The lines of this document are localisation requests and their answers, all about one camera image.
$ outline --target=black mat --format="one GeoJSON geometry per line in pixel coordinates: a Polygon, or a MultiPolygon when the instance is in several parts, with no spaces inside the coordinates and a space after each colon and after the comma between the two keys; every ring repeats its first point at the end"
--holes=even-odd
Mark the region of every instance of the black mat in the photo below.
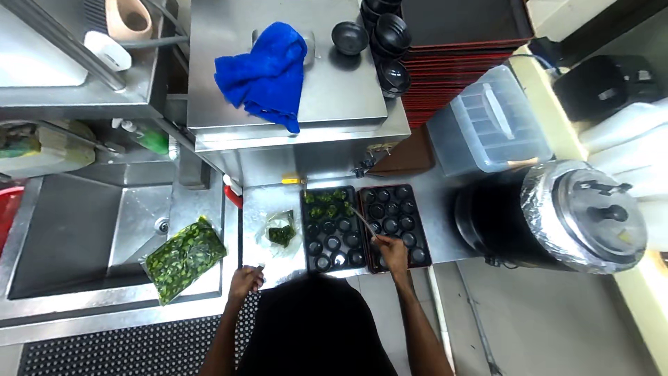
{"type": "MultiPolygon", "coordinates": [[[[234,333],[235,362],[248,346],[261,294],[249,294],[234,333]]],[[[18,376],[196,375],[220,315],[27,343],[18,376]]]]}

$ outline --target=stack of black bowls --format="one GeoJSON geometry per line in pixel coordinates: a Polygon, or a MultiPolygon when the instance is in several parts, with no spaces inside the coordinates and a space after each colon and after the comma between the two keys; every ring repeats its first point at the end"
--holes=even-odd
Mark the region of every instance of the stack of black bowls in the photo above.
{"type": "Polygon", "coordinates": [[[383,95],[398,98],[411,86],[410,73],[398,61],[412,42],[406,23],[398,16],[401,0],[363,0],[360,13],[369,33],[369,46],[383,95]]]}
{"type": "Polygon", "coordinates": [[[361,9],[364,27],[369,34],[378,22],[378,18],[385,13],[399,14],[401,0],[363,0],[361,9]]]}

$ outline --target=pot lid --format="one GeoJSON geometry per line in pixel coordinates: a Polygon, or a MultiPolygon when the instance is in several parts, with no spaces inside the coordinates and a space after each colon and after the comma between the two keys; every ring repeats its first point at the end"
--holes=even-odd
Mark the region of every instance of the pot lid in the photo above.
{"type": "Polygon", "coordinates": [[[565,173],[553,191],[554,208],[566,232],[592,254],[612,262],[632,259],[647,245],[647,228],[635,198],[594,169],[565,173]]]}

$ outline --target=black appliance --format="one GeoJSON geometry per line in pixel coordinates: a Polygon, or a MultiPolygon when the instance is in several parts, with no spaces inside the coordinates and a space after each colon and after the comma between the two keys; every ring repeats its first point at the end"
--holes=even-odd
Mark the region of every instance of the black appliance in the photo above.
{"type": "Polygon", "coordinates": [[[628,104],[661,99],[661,88],[642,56],[594,56],[554,82],[572,121],[607,118],[628,104]]]}
{"type": "Polygon", "coordinates": [[[633,267],[647,245],[630,188],[584,162],[549,161],[465,187],[455,218],[489,264],[610,274],[633,267]]]}

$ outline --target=black tray with round compartments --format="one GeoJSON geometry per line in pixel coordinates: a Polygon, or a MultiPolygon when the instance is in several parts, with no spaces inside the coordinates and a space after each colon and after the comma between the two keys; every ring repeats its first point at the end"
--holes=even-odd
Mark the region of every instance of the black tray with round compartments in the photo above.
{"type": "Polygon", "coordinates": [[[300,193],[304,228],[304,251],[309,272],[366,266],[361,224],[348,210],[359,210],[355,188],[304,189],[300,193]]]}
{"type": "MultiPolygon", "coordinates": [[[[362,215],[380,235],[399,238],[408,248],[408,267],[421,268],[432,264],[422,220],[415,204],[413,187],[409,184],[364,187],[359,190],[362,215]]],[[[380,249],[372,244],[371,234],[364,229],[367,263],[371,273],[387,272],[380,249]]]]}

